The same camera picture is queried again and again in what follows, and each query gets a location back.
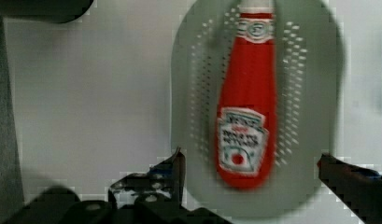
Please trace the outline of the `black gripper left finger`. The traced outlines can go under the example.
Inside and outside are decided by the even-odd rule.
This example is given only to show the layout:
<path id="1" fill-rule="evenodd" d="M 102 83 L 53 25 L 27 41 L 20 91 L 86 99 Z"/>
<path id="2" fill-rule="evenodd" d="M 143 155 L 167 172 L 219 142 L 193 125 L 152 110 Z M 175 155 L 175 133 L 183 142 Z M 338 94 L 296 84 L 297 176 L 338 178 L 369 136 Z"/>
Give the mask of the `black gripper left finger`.
<path id="1" fill-rule="evenodd" d="M 150 166 L 145 173 L 129 173 L 114 182 L 107 191 L 108 201 L 116 209 L 134 204 L 142 195 L 162 195 L 170 202 L 182 203 L 186 158 L 177 147 L 164 161 Z"/>

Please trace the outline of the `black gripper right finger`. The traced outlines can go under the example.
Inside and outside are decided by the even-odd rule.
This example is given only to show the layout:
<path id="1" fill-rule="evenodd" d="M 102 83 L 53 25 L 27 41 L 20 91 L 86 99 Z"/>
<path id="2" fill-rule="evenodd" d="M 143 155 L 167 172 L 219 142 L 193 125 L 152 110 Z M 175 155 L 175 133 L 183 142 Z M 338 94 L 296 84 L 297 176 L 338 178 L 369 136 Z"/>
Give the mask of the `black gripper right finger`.
<path id="1" fill-rule="evenodd" d="M 365 224 L 382 224 L 382 175 L 322 154 L 318 178 Z"/>

